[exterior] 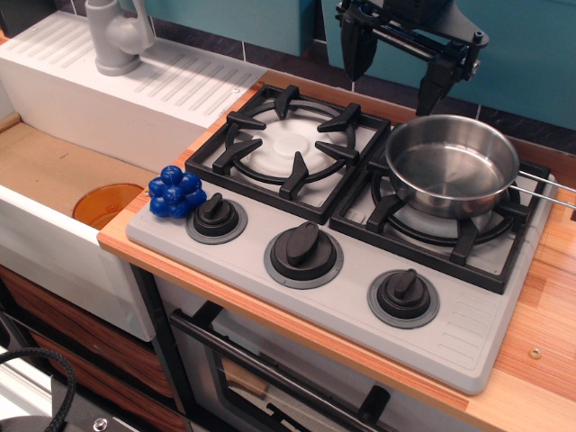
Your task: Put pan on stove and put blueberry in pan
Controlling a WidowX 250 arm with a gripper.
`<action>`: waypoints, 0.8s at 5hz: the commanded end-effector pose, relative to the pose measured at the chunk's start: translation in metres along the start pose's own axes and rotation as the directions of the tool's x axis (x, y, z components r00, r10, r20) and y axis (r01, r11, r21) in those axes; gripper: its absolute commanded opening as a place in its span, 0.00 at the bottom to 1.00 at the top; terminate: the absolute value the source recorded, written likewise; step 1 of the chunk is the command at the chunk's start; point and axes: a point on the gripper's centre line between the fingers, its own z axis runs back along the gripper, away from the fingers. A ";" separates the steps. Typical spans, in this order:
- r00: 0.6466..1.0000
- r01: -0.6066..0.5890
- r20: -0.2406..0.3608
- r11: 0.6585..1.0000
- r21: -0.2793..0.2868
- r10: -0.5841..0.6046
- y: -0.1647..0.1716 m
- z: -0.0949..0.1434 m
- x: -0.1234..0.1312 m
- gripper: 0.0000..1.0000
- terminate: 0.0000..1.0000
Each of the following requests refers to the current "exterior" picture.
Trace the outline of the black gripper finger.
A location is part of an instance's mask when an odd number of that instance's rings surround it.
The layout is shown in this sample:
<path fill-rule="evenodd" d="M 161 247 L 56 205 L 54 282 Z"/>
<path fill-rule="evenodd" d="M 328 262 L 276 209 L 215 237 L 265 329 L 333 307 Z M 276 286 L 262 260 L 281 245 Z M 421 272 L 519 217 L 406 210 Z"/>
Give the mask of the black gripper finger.
<path fill-rule="evenodd" d="M 377 38 L 371 27 L 344 16 L 341 21 L 340 44 L 346 75 L 351 81 L 356 81 L 373 64 Z"/>
<path fill-rule="evenodd" d="M 445 58 L 432 58 L 427 64 L 426 74 L 420 81 L 416 115 L 430 115 L 438 102 L 448 95 L 461 77 L 462 70 L 459 65 Z"/>

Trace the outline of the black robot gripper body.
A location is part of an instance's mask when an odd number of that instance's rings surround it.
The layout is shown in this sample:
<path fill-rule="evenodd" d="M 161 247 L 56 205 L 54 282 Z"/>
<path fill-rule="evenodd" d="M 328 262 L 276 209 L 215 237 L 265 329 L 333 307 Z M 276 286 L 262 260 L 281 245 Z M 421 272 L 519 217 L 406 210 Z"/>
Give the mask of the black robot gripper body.
<path fill-rule="evenodd" d="M 489 36 L 466 17 L 455 1 L 342 1 L 336 18 L 352 17 L 382 41 L 427 63 L 443 58 L 459 65 L 470 80 Z"/>

